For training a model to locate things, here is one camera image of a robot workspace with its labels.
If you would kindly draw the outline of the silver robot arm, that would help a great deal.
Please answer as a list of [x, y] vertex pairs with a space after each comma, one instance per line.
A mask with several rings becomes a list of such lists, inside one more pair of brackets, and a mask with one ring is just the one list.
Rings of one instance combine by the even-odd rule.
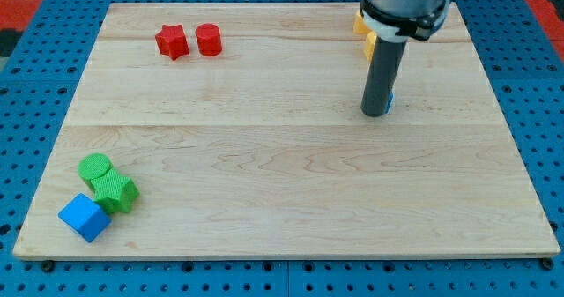
[[360, 15], [390, 43], [426, 41], [442, 28], [452, 0], [360, 0]]

